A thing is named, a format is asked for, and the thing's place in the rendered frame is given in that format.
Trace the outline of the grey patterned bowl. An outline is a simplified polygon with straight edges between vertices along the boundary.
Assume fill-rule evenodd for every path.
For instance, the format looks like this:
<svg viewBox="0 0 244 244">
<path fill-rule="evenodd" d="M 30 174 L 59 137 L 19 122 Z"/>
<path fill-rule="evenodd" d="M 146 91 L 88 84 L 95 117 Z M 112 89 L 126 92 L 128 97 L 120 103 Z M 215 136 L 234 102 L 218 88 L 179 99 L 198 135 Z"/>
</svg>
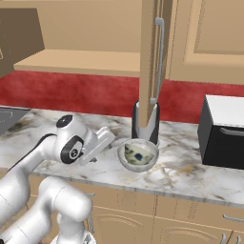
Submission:
<svg viewBox="0 0 244 244">
<path fill-rule="evenodd" d="M 120 163 L 129 171 L 142 173 L 151 169 L 159 157 L 159 150 L 151 141 L 129 139 L 117 149 Z"/>
</svg>

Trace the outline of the tan closed cabinet door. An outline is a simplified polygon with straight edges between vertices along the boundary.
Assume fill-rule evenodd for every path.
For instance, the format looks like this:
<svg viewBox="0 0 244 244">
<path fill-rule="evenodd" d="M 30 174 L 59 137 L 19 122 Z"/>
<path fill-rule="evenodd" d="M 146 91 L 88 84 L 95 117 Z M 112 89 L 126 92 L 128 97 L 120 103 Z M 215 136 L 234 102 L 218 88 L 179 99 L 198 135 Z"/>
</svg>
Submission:
<svg viewBox="0 0 244 244">
<path fill-rule="evenodd" d="M 167 76 L 244 85 L 244 0 L 173 0 Z"/>
</svg>

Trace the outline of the tan drawer front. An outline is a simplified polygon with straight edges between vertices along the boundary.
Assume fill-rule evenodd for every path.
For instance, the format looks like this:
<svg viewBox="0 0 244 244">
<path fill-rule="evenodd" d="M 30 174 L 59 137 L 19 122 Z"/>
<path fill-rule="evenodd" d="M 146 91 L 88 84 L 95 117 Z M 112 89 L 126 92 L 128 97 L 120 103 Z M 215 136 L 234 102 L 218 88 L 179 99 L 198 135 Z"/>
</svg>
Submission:
<svg viewBox="0 0 244 244">
<path fill-rule="evenodd" d="M 225 207 L 221 210 L 221 220 L 225 227 L 228 227 L 235 231 L 244 232 L 244 223 L 227 220 L 223 218 L 223 214 L 231 217 L 244 219 L 244 209 Z"/>
</svg>

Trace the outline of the black and white cylindrical appliance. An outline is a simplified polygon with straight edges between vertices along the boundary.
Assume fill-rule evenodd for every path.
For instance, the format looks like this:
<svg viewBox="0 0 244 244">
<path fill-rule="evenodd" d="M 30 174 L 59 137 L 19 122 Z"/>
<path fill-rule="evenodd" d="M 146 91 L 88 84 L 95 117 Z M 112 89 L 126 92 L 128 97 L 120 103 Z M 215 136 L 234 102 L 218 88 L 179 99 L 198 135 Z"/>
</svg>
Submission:
<svg viewBox="0 0 244 244">
<path fill-rule="evenodd" d="M 160 122 L 160 106 L 154 105 L 152 115 L 145 128 L 138 126 L 139 101 L 136 101 L 132 109 L 132 138 L 140 138 L 151 141 L 154 145 L 159 145 L 158 133 Z"/>
</svg>

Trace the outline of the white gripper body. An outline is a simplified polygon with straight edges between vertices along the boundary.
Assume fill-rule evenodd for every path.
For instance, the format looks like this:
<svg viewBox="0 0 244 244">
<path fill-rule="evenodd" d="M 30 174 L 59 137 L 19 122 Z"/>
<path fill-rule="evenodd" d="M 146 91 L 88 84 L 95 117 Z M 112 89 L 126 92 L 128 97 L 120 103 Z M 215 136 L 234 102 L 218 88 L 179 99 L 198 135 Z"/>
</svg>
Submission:
<svg viewBox="0 0 244 244">
<path fill-rule="evenodd" d="M 93 161 L 115 139 L 114 134 L 108 127 L 103 127 L 97 132 L 87 130 L 82 148 L 83 155 L 79 158 L 80 165 L 86 165 Z"/>
</svg>

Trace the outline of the tan open cabinet door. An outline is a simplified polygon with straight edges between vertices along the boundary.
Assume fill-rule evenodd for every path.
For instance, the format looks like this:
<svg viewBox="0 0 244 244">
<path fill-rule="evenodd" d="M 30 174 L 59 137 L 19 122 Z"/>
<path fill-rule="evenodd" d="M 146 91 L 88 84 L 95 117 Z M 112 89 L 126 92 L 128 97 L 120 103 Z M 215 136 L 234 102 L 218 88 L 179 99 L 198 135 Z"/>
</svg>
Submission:
<svg viewBox="0 0 244 244">
<path fill-rule="evenodd" d="M 161 27 L 155 25 L 155 18 L 164 19 L 164 57 L 162 81 L 166 76 L 168 46 L 170 39 L 173 0 L 142 0 L 139 114 L 138 126 L 145 128 L 153 112 L 158 84 L 158 68 L 161 43 Z"/>
</svg>

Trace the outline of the tan open wall cabinet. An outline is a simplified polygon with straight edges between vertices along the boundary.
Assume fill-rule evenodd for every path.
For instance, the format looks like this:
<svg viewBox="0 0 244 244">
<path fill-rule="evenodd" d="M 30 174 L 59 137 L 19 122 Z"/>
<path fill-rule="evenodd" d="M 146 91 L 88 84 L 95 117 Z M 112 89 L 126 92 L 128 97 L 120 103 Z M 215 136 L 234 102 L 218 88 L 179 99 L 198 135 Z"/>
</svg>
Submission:
<svg viewBox="0 0 244 244">
<path fill-rule="evenodd" d="M 141 0 L 29 1 L 37 8 L 44 49 L 20 71 L 137 76 Z"/>
</svg>

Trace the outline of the black toaster oven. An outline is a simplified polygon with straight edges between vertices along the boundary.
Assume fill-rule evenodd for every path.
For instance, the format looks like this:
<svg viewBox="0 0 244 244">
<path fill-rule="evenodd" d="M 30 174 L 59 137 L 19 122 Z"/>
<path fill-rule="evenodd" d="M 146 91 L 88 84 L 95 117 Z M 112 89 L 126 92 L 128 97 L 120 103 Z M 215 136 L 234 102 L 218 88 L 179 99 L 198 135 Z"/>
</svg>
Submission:
<svg viewBox="0 0 244 244">
<path fill-rule="evenodd" d="M 206 94 L 197 130 L 204 165 L 244 170 L 244 137 L 220 128 L 244 132 L 244 97 Z"/>
</svg>

